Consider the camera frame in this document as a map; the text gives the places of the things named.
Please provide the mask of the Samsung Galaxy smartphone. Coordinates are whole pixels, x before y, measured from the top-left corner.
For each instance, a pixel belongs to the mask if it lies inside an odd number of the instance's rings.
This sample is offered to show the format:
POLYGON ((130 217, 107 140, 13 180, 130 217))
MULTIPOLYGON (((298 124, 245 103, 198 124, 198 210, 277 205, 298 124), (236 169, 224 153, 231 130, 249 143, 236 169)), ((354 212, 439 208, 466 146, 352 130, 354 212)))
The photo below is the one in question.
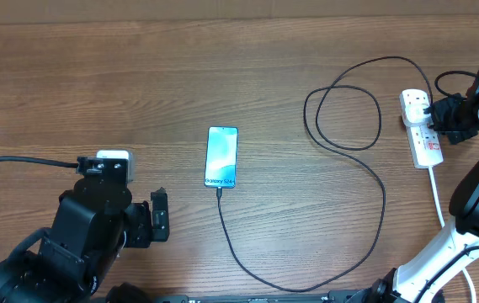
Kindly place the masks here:
POLYGON ((232 189, 237 179, 238 128, 211 126, 208 129, 204 185, 232 189))

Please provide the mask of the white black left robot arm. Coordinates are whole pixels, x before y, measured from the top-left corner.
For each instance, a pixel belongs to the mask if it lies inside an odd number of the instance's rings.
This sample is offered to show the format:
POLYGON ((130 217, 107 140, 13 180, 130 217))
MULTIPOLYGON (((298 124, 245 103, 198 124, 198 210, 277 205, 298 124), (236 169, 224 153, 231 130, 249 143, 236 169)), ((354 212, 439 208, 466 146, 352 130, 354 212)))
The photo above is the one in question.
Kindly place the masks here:
POLYGON ((123 249, 168 237, 165 189, 134 203, 124 182, 82 178, 61 195, 52 226, 0 262, 0 302, 88 302, 123 249))

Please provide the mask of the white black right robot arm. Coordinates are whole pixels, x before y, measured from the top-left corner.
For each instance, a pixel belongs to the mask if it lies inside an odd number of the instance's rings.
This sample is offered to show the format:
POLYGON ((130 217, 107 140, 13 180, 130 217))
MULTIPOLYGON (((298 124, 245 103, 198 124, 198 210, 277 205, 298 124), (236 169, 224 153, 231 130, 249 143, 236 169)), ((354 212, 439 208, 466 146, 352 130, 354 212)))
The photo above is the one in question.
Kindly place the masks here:
MULTIPOLYGON (((479 70, 473 79, 466 94, 446 93, 437 102, 423 91, 401 93, 402 120, 416 167, 431 170, 441 163, 439 136, 455 145, 479 133, 479 70)), ((479 161, 456 187, 449 213, 449 221, 416 257, 350 301, 436 302, 443 286, 479 258, 479 161)))

